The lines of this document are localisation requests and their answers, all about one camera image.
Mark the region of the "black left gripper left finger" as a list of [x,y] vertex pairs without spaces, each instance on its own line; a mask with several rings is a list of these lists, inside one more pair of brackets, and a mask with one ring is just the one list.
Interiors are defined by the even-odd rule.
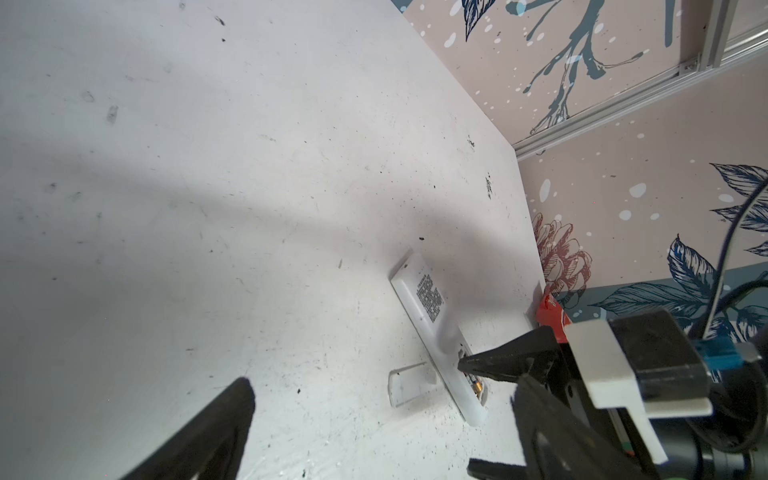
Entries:
[[236,478],[255,410],[250,381],[236,379],[125,477]]

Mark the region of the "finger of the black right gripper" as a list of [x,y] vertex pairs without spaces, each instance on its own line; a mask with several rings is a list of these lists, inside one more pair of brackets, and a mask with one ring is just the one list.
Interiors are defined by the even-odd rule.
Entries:
[[467,465],[467,474],[478,480],[526,480],[525,466],[510,465],[471,458]]
[[562,363],[562,350],[554,330],[540,326],[495,349],[461,358],[458,370],[507,383],[517,383],[521,376],[529,375],[546,384]]

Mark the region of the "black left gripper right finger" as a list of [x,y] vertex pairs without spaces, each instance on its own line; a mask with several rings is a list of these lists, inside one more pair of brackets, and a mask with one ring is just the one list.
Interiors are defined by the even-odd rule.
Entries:
[[649,477],[528,375],[517,383],[514,415],[527,479]]

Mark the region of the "black gold AAA battery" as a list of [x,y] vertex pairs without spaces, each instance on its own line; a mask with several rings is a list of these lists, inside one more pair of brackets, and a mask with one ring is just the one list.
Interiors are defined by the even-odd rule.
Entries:
[[485,390],[485,387],[484,387],[484,384],[483,384],[482,380],[480,378],[478,378],[477,376],[471,375],[471,374],[464,374],[464,376],[466,377],[467,381],[469,382],[470,387],[471,387],[474,395],[478,399],[480,399],[482,397],[482,395],[483,395],[484,390]]

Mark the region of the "white battery cover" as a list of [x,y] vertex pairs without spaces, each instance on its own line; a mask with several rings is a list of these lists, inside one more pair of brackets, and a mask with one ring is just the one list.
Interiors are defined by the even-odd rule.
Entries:
[[429,395],[439,386],[438,373],[429,361],[392,370],[387,385],[390,405],[393,408],[402,407]]

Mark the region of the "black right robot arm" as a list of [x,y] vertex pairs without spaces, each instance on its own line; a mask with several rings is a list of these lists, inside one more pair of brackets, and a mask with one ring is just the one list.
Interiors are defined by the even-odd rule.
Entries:
[[763,479],[765,344],[692,340],[667,313],[542,326],[459,369],[516,385],[525,462],[476,479]]

